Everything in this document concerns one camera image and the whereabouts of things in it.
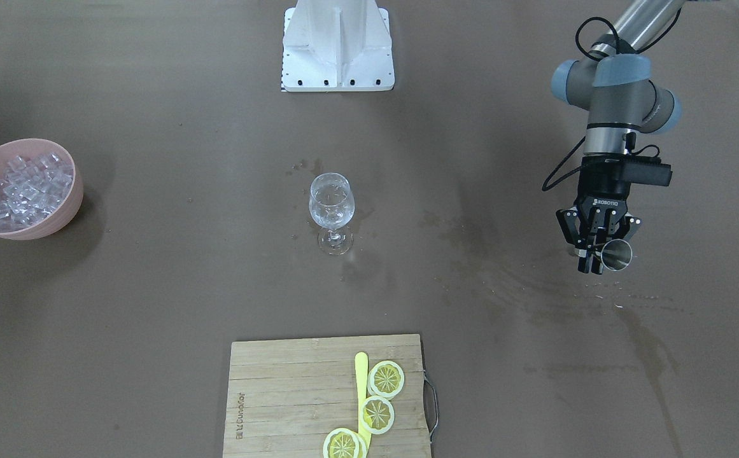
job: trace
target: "pink bowl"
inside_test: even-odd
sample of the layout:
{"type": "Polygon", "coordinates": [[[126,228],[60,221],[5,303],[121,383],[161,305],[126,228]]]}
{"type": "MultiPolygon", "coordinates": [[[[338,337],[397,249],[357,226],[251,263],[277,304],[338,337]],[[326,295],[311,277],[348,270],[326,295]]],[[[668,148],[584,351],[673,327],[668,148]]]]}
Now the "pink bowl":
{"type": "Polygon", "coordinates": [[[72,188],[69,189],[69,194],[64,197],[61,205],[51,215],[41,220],[40,223],[21,229],[20,231],[0,232],[0,238],[32,240],[46,237],[53,232],[57,232],[61,227],[66,226],[75,217],[78,209],[81,208],[81,201],[83,200],[83,180],[81,173],[78,171],[78,166],[75,165],[72,156],[69,156],[66,149],[56,142],[44,139],[21,139],[0,146],[0,177],[3,176],[5,168],[8,167],[8,160],[11,160],[13,157],[21,156],[27,160],[32,160],[36,156],[41,156],[41,154],[49,153],[50,151],[58,154],[61,160],[69,162],[75,170],[72,188]]]}

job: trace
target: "wooden cutting board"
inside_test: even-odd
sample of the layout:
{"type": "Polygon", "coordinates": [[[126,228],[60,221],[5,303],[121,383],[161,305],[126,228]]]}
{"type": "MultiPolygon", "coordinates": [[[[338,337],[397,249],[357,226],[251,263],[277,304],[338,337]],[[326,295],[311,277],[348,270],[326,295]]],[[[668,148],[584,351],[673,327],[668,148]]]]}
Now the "wooden cutting board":
{"type": "Polygon", "coordinates": [[[395,423],[372,436],[367,458],[431,458],[423,412],[418,334],[234,342],[225,419],[226,458],[320,458],[336,428],[358,430],[355,354],[369,369],[384,359],[406,374],[393,398],[395,423]]]}

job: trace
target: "glass base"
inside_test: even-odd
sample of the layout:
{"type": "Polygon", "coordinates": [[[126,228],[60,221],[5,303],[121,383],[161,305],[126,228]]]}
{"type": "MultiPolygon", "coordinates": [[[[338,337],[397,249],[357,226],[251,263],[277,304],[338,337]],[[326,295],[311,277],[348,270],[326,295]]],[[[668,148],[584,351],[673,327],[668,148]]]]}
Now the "glass base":
{"type": "Polygon", "coordinates": [[[332,256],[349,251],[353,241],[352,231],[346,226],[334,231],[322,227],[319,230],[318,239],[321,251],[332,256]]]}

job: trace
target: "yellow spatula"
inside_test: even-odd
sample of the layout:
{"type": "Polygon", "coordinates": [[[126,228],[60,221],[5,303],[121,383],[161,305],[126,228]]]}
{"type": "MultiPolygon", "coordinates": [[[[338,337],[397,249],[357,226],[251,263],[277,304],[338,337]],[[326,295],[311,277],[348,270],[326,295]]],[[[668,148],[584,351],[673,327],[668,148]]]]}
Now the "yellow spatula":
{"type": "Polygon", "coordinates": [[[369,357],[363,351],[355,354],[355,385],[358,386],[358,435],[367,443],[372,441],[372,433],[361,424],[361,406],[367,398],[367,377],[369,377],[369,357]]]}

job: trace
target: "metal cup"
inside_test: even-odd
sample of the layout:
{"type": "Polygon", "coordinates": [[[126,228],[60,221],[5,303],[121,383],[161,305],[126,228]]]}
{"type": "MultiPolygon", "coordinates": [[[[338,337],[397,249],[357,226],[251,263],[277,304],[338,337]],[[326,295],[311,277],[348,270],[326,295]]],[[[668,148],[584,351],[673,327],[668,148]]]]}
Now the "metal cup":
{"type": "Polygon", "coordinates": [[[596,246],[593,255],[602,262],[607,270],[619,272],[632,262],[632,247],[623,239],[613,239],[608,243],[596,246]]]}

